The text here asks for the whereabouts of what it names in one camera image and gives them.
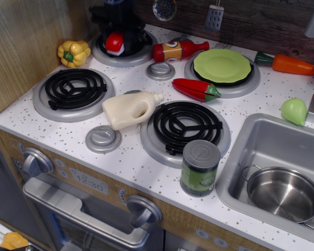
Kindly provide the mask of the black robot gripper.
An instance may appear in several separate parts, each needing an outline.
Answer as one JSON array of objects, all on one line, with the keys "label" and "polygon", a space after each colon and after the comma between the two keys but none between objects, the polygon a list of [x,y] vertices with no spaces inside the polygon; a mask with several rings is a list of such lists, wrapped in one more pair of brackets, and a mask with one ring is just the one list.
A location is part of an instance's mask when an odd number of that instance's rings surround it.
[{"label": "black robot gripper", "polygon": [[115,30],[124,32],[124,54],[134,54],[143,48],[144,21],[133,11],[133,1],[103,1],[102,5],[89,7],[91,21],[96,23],[101,34],[100,45],[110,49],[111,34]]}]

